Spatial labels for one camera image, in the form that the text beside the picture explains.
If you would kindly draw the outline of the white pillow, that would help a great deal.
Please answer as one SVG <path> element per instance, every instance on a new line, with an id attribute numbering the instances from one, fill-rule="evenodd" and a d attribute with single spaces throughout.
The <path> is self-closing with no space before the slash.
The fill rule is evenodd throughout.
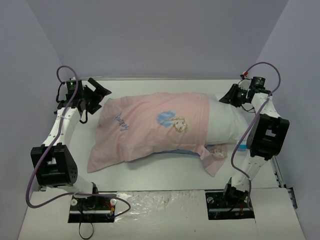
<path id="1" fill-rule="evenodd" d="M 209 94 L 207 145 L 237 144 L 248 128 L 248 122 L 233 105 L 219 102 L 216 94 Z"/>

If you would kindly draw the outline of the pink and blue Frozen pillowcase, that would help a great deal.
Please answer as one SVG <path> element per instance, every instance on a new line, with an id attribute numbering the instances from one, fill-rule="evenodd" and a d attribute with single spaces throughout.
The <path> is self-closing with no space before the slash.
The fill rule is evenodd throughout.
<path id="1" fill-rule="evenodd" d="M 203 93 L 154 93 L 109 98 L 100 113 L 87 172 L 175 150 L 199 155 L 215 176 L 224 144 L 207 143 L 210 99 Z"/>

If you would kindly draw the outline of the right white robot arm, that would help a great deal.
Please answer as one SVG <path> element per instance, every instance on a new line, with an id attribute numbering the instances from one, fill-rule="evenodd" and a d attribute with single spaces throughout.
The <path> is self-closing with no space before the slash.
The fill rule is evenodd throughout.
<path id="1" fill-rule="evenodd" d="M 265 78 L 248 78 L 244 74 L 240 77 L 240 82 L 233 84 L 220 102 L 234 107 L 251 104 L 256 114 L 235 147 L 239 149 L 241 144 L 246 144 L 246 157 L 241 167 L 231 165 L 236 173 L 221 195 L 220 204 L 229 207 L 250 202 L 253 179 L 267 161 L 280 153 L 290 126 L 277 112 L 273 92 L 265 88 Z"/>

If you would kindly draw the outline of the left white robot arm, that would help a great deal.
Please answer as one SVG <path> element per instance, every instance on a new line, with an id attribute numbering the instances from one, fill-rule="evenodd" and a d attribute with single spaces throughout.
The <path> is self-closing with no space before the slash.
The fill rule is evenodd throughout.
<path id="1" fill-rule="evenodd" d="M 82 116 L 93 115 L 102 106 L 101 101 L 111 91 L 90 77 L 88 83 L 94 88 L 83 85 L 81 81 L 66 83 L 66 99 L 58 102 L 54 125 L 40 145 L 33 147 L 30 156 L 35 169 L 35 177 L 41 187 L 58 188 L 82 198 L 89 209 L 101 203 L 98 189 L 78 173 L 77 164 L 69 150 L 76 125 L 85 124 Z"/>

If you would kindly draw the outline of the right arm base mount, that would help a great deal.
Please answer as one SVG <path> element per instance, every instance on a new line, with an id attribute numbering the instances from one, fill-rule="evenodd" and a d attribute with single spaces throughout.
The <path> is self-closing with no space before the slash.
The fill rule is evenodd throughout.
<path id="1" fill-rule="evenodd" d="M 205 192 L 207 218 L 210 221 L 254 219 L 253 209 L 247 199 L 239 197 L 224 198 L 222 190 Z"/>

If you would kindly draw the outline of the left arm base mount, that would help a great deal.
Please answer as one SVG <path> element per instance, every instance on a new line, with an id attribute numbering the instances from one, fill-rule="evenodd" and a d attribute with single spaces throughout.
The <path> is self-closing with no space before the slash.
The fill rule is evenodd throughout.
<path id="1" fill-rule="evenodd" d="M 117 200 L 116 194 L 108 197 L 75 197 L 70 201 L 68 223 L 113 223 Z"/>

